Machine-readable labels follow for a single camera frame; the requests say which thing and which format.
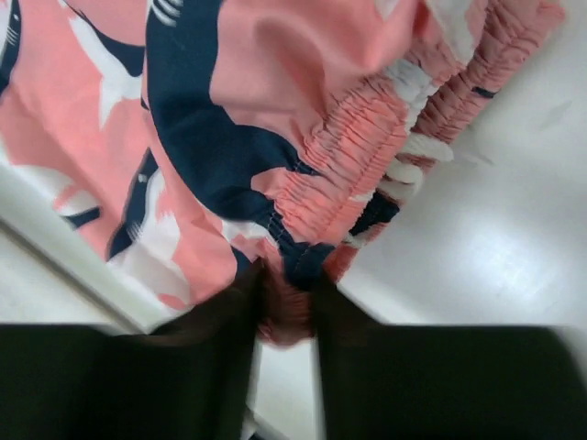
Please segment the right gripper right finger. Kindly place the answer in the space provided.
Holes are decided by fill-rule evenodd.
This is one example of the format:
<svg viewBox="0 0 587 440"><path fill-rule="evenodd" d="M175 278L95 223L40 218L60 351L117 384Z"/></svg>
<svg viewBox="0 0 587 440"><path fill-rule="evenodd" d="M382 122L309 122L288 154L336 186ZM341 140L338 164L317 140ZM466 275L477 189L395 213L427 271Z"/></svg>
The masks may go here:
<svg viewBox="0 0 587 440"><path fill-rule="evenodd" d="M586 436L586 384L551 328L385 324L327 275L314 326L329 439Z"/></svg>

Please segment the pink shark print shorts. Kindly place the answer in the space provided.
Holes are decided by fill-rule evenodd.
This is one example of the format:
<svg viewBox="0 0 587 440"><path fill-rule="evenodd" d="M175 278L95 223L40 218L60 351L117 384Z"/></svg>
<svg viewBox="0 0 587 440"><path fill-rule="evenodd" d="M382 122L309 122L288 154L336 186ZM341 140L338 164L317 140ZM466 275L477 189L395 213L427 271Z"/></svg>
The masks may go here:
<svg viewBox="0 0 587 440"><path fill-rule="evenodd" d="M4 1L1 167L144 328L268 266L338 280L563 21L558 1Z"/></svg>

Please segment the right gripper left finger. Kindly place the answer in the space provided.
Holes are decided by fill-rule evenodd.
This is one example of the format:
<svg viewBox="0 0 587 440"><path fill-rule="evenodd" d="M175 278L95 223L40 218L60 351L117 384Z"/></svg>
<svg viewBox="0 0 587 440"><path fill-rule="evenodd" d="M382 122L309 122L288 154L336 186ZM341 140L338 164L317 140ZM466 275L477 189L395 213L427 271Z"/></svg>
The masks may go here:
<svg viewBox="0 0 587 440"><path fill-rule="evenodd" d="M4 439L238 439L264 266L147 335L1 328Z"/></svg>

